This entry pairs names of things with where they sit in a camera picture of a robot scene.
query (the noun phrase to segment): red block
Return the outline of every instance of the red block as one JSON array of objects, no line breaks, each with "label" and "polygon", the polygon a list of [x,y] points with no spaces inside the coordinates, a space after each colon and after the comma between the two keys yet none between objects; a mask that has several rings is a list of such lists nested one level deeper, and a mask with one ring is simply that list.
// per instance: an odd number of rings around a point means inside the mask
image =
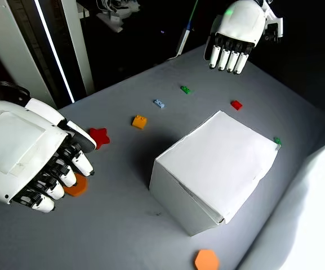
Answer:
[{"label": "red block", "polygon": [[234,107],[236,110],[240,110],[242,108],[242,104],[237,100],[231,102],[231,106]]},{"label": "red block", "polygon": [[96,149],[100,149],[102,145],[110,143],[110,138],[107,136],[107,129],[105,128],[90,128],[90,136],[97,144]]}]

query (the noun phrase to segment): green block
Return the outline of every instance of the green block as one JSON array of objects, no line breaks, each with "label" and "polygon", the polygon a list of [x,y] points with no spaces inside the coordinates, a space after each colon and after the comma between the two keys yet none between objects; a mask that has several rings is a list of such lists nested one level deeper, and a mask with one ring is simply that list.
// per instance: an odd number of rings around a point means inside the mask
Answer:
[{"label": "green block", "polygon": [[274,142],[277,143],[278,145],[282,145],[281,140],[278,137],[274,137]]},{"label": "green block", "polygon": [[184,91],[186,94],[189,94],[191,92],[191,90],[186,86],[181,86],[181,90]]}]

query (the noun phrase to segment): cardboard box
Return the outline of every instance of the cardboard box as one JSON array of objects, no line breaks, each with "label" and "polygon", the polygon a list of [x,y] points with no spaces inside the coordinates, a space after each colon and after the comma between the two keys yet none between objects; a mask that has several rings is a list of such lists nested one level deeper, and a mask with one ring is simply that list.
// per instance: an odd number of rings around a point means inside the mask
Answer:
[{"label": "cardboard box", "polygon": [[235,216],[279,148],[218,111],[156,158],[150,192],[195,235]]}]

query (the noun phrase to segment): small toy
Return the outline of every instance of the small toy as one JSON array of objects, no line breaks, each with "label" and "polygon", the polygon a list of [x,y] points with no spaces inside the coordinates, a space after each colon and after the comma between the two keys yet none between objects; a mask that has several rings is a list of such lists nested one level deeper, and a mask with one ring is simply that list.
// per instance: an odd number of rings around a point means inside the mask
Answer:
[{"label": "small toy", "polygon": [[143,117],[141,115],[136,115],[134,118],[132,125],[136,128],[144,129],[145,125],[147,123],[147,118]]},{"label": "small toy", "polygon": [[155,103],[161,109],[164,108],[164,104],[161,102],[161,100],[154,100],[153,103]]},{"label": "small toy", "polygon": [[197,270],[218,270],[219,264],[219,259],[213,250],[202,249],[195,259]]},{"label": "small toy", "polygon": [[274,142],[277,143],[278,145],[282,145],[281,140],[278,137],[274,137]]},{"label": "small toy", "polygon": [[186,86],[181,86],[181,90],[184,91],[186,94],[189,94],[191,92],[191,90]]},{"label": "small toy", "polygon": [[90,128],[90,136],[96,142],[96,149],[100,149],[102,145],[110,143],[110,138],[107,136],[107,129],[105,128]]},{"label": "small toy", "polygon": [[77,180],[75,186],[71,186],[71,187],[64,186],[63,189],[65,193],[77,197],[86,192],[87,178],[78,173],[74,173],[74,175],[76,176],[76,180]]},{"label": "small toy", "polygon": [[231,102],[231,106],[234,107],[236,110],[240,110],[242,108],[242,104],[237,100]]}]

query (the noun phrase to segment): blue lego brick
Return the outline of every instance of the blue lego brick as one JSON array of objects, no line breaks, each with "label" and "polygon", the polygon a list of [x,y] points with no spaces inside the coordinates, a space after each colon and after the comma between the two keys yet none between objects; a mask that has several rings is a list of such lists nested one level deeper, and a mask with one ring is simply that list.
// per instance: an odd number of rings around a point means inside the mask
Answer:
[{"label": "blue lego brick", "polygon": [[164,104],[161,102],[161,100],[154,100],[153,103],[155,103],[161,109],[164,108]]}]

